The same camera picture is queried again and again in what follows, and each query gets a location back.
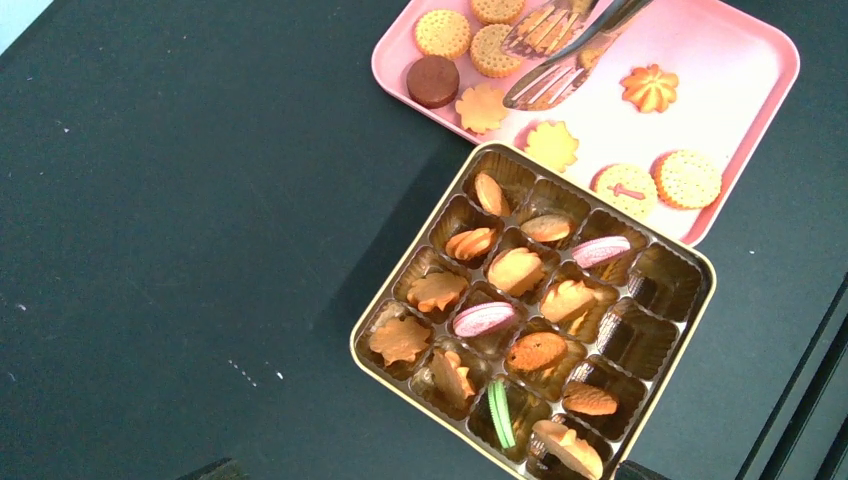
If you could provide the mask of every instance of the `table surface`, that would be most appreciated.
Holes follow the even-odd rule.
[[[472,149],[371,77],[404,1],[237,3],[57,0],[0,57],[0,478],[505,478],[348,352]],[[845,5],[731,3],[802,73],[632,452],[675,479],[735,475],[848,268]]]

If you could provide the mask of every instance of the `pink tray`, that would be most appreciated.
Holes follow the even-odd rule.
[[[601,0],[589,21],[610,1]],[[542,3],[527,0],[522,15]],[[604,54],[592,77],[561,105],[546,112],[512,110],[499,130],[474,135],[458,126],[453,104],[430,111],[407,95],[406,69],[421,57],[413,40],[415,23],[437,8],[465,14],[472,33],[481,27],[470,0],[412,0],[371,57],[374,77],[383,89],[475,144],[499,140],[522,148],[528,126],[565,121],[580,147],[577,163],[564,176],[584,187],[615,163],[649,169],[663,153],[682,148],[711,156],[724,171],[715,203],[694,211],[660,203],[644,221],[689,245],[709,231],[800,67],[798,50],[783,32],[729,5],[718,0],[656,0]],[[482,82],[506,91],[538,63],[525,61],[516,74],[494,80],[477,73],[466,53],[457,60],[460,92]],[[621,99],[618,82],[632,67],[651,63],[680,77],[678,100],[662,114],[640,114]]]

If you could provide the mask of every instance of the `orange cookie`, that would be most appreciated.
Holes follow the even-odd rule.
[[[518,20],[524,0],[471,0],[471,12],[483,25]]]
[[[424,55],[456,60],[471,45],[471,24],[459,12],[433,10],[415,25],[415,45]]]
[[[533,372],[554,366],[568,353],[565,339],[551,332],[537,332],[519,338],[506,355],[507,365],[520,372]]]
[[[468,367],[462,367],[456,352],[436,349],[430,361],[433,383],[457,407],[464,407],[468,397],[474,396],[474,386],[468,380]]]
[[[401,361],[412,363],[427,348],[430,330],[414,317],[392,318],[378,328],[368,340],[368,348],[383,356],[386,366]]]
[[[444,311],[467,287],[467,280],[450,272],[429,273],[412,282],[406,300],[424,313],[436,308]]]
[[[563,215],[549,214],[531,218],[521,224],[521,231],[537,242],[556,242],[571,233],[571,219]]]
[[[657,185],[647,171],[619,164],[604,169],[593,189],[599,197],[633,218],[646,218],[657,205]]]
[[[494,24],[483,27],[471,41],[471,64],[483,75],[491,78],[508,77],[518,71],[521,59],[501,51],[501,44],[512,28]]]
[[[527,135],[524,152],[533,160],[559,173],[577,161],[580,142],[571,136],[564,122],[543,122]]]
[[[488,252],[495,244],[497,232],[491,228],[467,230],[454,235],[445,245],[445,253],[457,260],[471,260]]]
[[[565,386],[562,407],[586,415],[612,415],[618,410],[618,399],[598,387],[571,382]]]
[[[678,150],[660,160],[655,177],[660,197],[674,208],[704,208],[721,194],[721,172],[691,150]]]
[[[509,111],[503,106],[505,92],[492,88],[488,83],[469,87],[456,101],[456,113],[465,130],[486,133],[501,128],[501,120]]]
[[[545,277],[542,259],[526,247],[504,250],[499,253],[486,278],[489,283],[514,297],[520,297]]]
[[[662,113],[677,101],[679,84],[677,75],[663,72],[656,63],[648,68],[636,67],[630,76],[621,81],[624,87],[621,98],[635,105],[642,113]]]

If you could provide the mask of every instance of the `cookie compartment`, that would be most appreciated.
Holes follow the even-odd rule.
[[[538,332],[550,332],[561,336],[545,320],[535,317],[528,321],[524,328],[521,329],[518,337],[510,345],[510,349],[519,339]],[[582,343],[568,337],[562,338],[565,339],[566,344],[565,355],[548,368],[530,372],[512,368],[510,366],[510,349],[507,349],[506,358],[504,359],[504,368],[510,377],[523,382],[528,388],[539,393],[539,395],[549,402],[556,402],[560,398],[565,380],[574,367],[586,358],[586,347]]]
[[[612,394],[618,400],[615,413],[609,415],[587,415],[569,411],[569,413],[597,430],[609,440],[619,440],[624,436],[627,427],[633,419],[633,414],[639,408],[647,394],[645,384],[617,370],[598,355],[592,355],[582,362],[566,383],[582,382],[600,388]]]
[[[693,264],[655,243],[636,259],[627,287],[633,299],[646,309],[684,322],[695,304],[702,278]]]
[[[601,320],[597,347],[604,358],[633,375],[652,380],[677,340],[677,327],[623,298]]]
[[[445,352],[454,352],[459,355],[460,367],[467,367],[468,374],[466,378],[474,389],[474,395],[469,396],[464,404],[457,404],[449,399],[435,383],[431,362],[436,350]],[[465,348],[458,340],[450,337],[438,337],[433,342],[433,348],[427,355],[427,358],[422,362],[420,368],[415,371],[412,378],[409,380],[410,389],[420,395],[430,405],[434,406],[442,413],[454,420],[462,420],[471,412],[471,406],[477,393],[482,390],[492,376],[492,367],[489,362],[479,358],[467,348]]]
[[[573,261],[566,261],[557,269],[548,283],[540,299],[540,309],[542,307],[541,302],[545,300],[547,293],[567,280],[575,282],[582,281],[584,285],[591,288],[595,293],[594,303],[588,309],[575,310],[558,322],[554,322],[554,319],[546,318],[546,320],[556,325],[561,332],[567,333],[581,342],[594,343],[598,338],[601,318],[603,318],[607,310],[618,300],[618,290],[590,277]]]
[[[648,238],[639,230],[604,210],[594,210],[569,243],[569,248],[610,236],[627,238],[630,242],[630,250],[612,261],[604,262],[588,270],[595,278],[620,287],[627,283],[627,271],[636,259],[636,255],[648,244]]]
[[[480,206],[480,199],[477,198],[474,180],[478,174],[485,173],[500,185],[511,212],[515,212],[524,202],[524,198],[536,181],[536,175],[532,171],[496,151],[483,153],[466,172],[465,179],[462,181],[462,191],[475,205]]]
[[[545,246],[558,249],[568,244],[589,215],[590,210],[589,203],[573,191],[567,190],[550,180],[541,179],[533,185],[533,190],[530,191],[527,200],[515,212],[514,216],[519,226],[542,215],[562,215],[570,219],[571,233],[567,237],[543,243]]]
[[[400,276],[395,281],[395,284],[392,287],[392,295],[399,302],[410,303],[408,294],[412,288],[413,282],[421,278],[425,278],[431,273],[437,272],[452,273],[464,278],[466,281],[466,287],[461,292],[458,292],[459,295],[456,296],[456,300],[449,304],[444,311],[435,308],[430,312],[420,312],[417,309],[416,304],[411,304],[412,308],[419,311],[421,315],[427,317],[433,323],[440,324],[444,323],[453,309],[456,308],[462,293],[468,289],[468,285],[471,283],[471,276],[468,273],[468,270],[441,256],[432,247],[421,247],[416,250],[416,252],[412,255],[412,258],[410,258],[404,266]]]
[[[418,352],[415,356],[414,362],[396,361],[387,367],[383,356],[380,353],[371,350],[370,341],[374,332],[385,326],[386,323],[393,318],[407,319],[405,321],[415,321],[421,327],[429,330],[430,336],[427,338],[429,348],[429,344],[433,342],[434,337],[432,326],[424,318],[421,318],[417,312],[411,310],[407,305],[394,300],[385,300],[376,307],[373,315],[371,315],[371,317],[367,320],[365,327],[359,334],[355,348],[361,358],[371,362],[379,370],[385,372],[395,380],[404,381],[412,376],[415,365],[419,360],[421,360],[428,348]]]
[[[462,232],[483,227],[491,228],[496,232],[496,237],[492,242],[491,247],[494,248],[495,243],[497,243],[497,238],[500,236],[501,232],[503,232],[503,221],[493,215],[484,213],[482,210],[472,205],[471,201],[467,197],[457,195],[451,198],[448,206],[444,209],[438,220],[436,220],[436,224],[430,230],[430,244],[433,245],[439,253],[449,257],[445,250],[445,245],[447,245],[448,240],[450,240],[451,237]],[[488,251],[467,261],[458,259],[454,260],[460,265],[470,269],[478,269],[483,265],[483,261],[486,259],[487,254]]]
[[[501,452],[513,462],[519,463],[524,459],[527,451],[527,444],[533,433],[533,424],[549,418],[551,407],[547,402],[508,378],[503,376],[496,378],[503,379],[506,389],[507,408],[512,423],[512,432],[515,436],[515,446],[510,449],[501,447],[498,435],[495,432],[486,390],[478,395],[478,401],[468,417],[466,426],[472,434],[486,442],[490,447]]]

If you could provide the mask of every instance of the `cookie tin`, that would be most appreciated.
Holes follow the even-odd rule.
[[[485,172],[501,185],[511,215],[486,213],[474,192],[474,178]],[[557,242],[540,244],[519,229],[524,221],[548,213],[570,217],[578,227]],[[483,258],[458,262],[445,254],[454,234],[490,227],[497,240]],[[584,270],[570,254],[583,242],[624,236],[632,248],[611,263]],[[545,278],[535,289],[515,298],[491,285],[485,276],[501,251],[526,247],[543,260]],[[436,271],[452,272],[469,286],[446,311],[423,313],[407,302],[411,283]],[[650,291],[640,287],[646,284]],[[589,328],[570,332],[567,325],[547,321],[539,301],[551,285],[582,279],[603,291],[605,300],[586,314]],[[462,438],[475,450],[516,478],[582,478],[544,451],[532,431],[538,420],[550,419],[577,430],[600,455],[603,479],[612,479],[692,338],[716,286],[712,264],[678,240],[645,226],[610,206],[593,192],[575,185],[527,158],[521,151],[489,142],[474,149],[457,173],[403,258],[383,283],[350,336],[351,354],[368,375]],[[463,339],[452,321],[465,309],[487,302],[508,302],[518,312],[510,328],[483,337]],[[412,362],[384,367],[369,348],[374,331],[397,317],[412,317],[430,332],[428,347]],[[565,338],[568,354],[547,375],[522,374],[505,365],[509,347],[530,332],[555,332]],[[434,348],[456,352],[475,395],[467,408],[448,402],[429,371]],[[492,423],[486,387],[502,378],[516,446],[501,448]],[[589,417],[565,411],[565,385],[585,381],[614,393],[619,408],[613,415]]]

